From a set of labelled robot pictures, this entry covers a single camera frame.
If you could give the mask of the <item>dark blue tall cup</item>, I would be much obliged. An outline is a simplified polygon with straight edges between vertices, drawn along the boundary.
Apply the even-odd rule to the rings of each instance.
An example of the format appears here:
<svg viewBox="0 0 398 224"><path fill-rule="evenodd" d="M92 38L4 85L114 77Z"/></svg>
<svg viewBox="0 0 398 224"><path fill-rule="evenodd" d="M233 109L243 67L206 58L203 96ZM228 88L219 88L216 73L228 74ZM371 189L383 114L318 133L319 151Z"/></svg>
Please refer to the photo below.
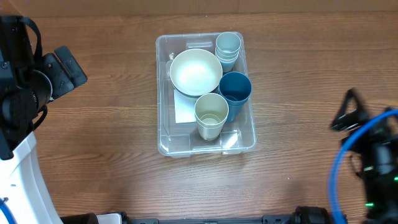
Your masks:
<svg viewBox="0 0 398 224"><path fill-rule="evenodd" d="M251 96L252 83L243 73L228 72L221 78L218 92L229 105L241 105Z"/></svg>
<svg viewBox="0 0 398 224"><path fill-rule="evenodd" d="M229 106L229 113L226 120L227 122L232 122L235 119L235 117L237 117L237 115L242 110L244 104L247 102L247 100L248 99L245 99L243 101L233 101L228 98L226 99Z"/></svg>

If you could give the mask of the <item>cream bowl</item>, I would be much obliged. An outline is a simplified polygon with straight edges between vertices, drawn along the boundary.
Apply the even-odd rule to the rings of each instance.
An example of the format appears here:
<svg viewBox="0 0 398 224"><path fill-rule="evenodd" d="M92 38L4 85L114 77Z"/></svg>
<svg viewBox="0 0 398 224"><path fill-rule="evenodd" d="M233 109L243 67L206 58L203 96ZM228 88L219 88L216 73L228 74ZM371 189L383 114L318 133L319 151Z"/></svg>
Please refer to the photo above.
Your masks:
<svg viewBox="0 0 398 224"><path fill-rule="evenodd" d="M189 95L201 95L218 87L223 69L211 52L203 49L185 50L170 66L170 79L175 89Z"/></svg>

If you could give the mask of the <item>light blue small cup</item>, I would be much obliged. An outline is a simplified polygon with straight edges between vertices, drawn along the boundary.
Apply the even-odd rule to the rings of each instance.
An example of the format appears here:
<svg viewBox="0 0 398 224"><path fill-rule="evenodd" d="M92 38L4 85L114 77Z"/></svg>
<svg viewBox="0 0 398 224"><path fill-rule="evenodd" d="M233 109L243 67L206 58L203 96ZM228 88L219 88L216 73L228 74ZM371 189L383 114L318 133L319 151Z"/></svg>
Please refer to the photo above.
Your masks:
<svg viewBox="0 0 398 224"><path fill-rule="evenodd" d="M222 66L223 73L226 73L233 69L235 61L230 61L230 62L220 61L220 64Z"/></svg>

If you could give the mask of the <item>pink small cup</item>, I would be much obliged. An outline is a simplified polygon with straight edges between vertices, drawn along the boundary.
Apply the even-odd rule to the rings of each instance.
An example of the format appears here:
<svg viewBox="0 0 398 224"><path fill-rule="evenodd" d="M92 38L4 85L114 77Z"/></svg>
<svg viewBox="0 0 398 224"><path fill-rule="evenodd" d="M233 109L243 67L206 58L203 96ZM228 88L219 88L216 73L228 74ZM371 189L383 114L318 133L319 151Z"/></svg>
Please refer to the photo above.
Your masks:
<svg viewBox="0 0 398 224"><path fill-rule="evenodd" d="M218 54L215 54L215 56L217 57L217 59L218 59L221 63L234 63L234 62L238 59L238 57L239 57L238 54L236 54L234 57L231 57L231 58L223 58L223 57L221 57L221 56L218 55Z"/></svg>

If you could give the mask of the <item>cream tall cup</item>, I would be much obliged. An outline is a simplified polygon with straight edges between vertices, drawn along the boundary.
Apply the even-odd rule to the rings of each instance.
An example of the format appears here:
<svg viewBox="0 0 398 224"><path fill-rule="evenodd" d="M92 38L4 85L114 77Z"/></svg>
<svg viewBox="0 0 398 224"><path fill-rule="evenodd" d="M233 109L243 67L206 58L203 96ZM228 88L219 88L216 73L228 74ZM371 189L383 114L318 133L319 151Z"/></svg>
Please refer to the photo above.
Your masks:
<svg viewBox="0 0 398 224"><path fill-rule="evenodd" d="M204 126L200 123L197 123L197 128L199 135L206 141L212 141L216 139L223 128L223 124L218 126Z"/></svg>
<svg viewBox="0 0 398 224"><path fill-rule="evenodd" d="M195 118L202 126L215 128L224 125L229 114L227 101L217 93L207 93L197 99Z"/></svg>

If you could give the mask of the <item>mint green small cup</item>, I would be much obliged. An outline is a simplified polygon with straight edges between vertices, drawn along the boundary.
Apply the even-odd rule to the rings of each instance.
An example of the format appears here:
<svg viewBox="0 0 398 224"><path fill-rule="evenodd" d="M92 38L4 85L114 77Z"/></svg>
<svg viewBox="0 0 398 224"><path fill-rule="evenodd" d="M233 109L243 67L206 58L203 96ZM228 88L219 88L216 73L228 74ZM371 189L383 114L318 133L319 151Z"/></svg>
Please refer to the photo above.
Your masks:
<svg viewBox="0 0 398 224"><path fill-rule="evenodd" d="M239 52L232 52L232 53L223 52L219 48L215 49L215 53L220 55L223 58L231 58L231 57L234 57L236 54L239 54Z"/></svg>

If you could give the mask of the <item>grey small cup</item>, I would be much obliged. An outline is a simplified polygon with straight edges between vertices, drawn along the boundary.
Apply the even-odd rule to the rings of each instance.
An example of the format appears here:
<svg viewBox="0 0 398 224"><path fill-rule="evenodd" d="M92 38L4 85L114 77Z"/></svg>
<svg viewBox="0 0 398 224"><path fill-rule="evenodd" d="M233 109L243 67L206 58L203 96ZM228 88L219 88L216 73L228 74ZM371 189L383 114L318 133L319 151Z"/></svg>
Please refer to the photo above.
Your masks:
<svg viewBox="0 0 398 224"><path fill-rule="evenodd" d="M216 38L216 49L225 55L234 55L239 52L241 41L234 32L223 32Z"/></svg>

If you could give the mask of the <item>dark blue bowl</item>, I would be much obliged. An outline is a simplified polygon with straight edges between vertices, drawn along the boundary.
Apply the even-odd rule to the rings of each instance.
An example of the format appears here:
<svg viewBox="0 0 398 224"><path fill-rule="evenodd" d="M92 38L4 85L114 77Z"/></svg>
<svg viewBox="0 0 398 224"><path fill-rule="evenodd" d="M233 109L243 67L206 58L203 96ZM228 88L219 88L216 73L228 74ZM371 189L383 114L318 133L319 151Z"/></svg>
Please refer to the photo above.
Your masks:
<svg viewBox="0 0 398 224"><path fill-rule="evenodd" d="M185 97L187 97L187 98L193 98L193 99L198 99L198 98L201 97L202 95L207 94L207 93L204 93L204 94L201 94L201 95L189 95L189 94L184 93L184 92L182 92L182 91L180 91L180 90L178 90L178 89L174 89L174 90L175 90L177 93L179 93L179 94L181 94L181 95L183 95L183 96L185 96ZM208 92L208 93L217 93L217 94L218 94L218 87L215 88L213 91Z"/></svg>

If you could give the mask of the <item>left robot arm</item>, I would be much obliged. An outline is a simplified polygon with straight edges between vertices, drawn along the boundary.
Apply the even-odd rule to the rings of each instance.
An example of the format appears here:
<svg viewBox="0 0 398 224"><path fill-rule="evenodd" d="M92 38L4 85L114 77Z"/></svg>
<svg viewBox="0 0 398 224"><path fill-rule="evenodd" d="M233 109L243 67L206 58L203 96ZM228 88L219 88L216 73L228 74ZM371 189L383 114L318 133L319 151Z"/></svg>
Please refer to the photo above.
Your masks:
<svg viewBox="0 0 398 224"><path fill-rule="evenodd" d="M1 223L130 223L124 212L60 217L40 170L34 131L48 103L87 80L68 47L43 54L32 19L1 16Z"/></svg>

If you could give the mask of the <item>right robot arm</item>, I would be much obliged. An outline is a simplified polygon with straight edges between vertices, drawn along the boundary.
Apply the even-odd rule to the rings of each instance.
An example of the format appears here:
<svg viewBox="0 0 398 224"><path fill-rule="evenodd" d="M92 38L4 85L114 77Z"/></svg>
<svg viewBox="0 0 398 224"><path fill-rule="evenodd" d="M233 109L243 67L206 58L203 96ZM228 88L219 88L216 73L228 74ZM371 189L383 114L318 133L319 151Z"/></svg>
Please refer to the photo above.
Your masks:
<svg viewBox="0 0 398 224"><path fill-rule="evenodd" d="M363 181L367 209L365 223L397 223L397 134L388 123L397 110L386 107L371 117L358 92L351 88L330 128L347 131L341 140L328 179L331 211L320 207L297 207L289 223L347 223L338 200L338 173L347 152L358 155L361 168L354 174Z"/></svg>

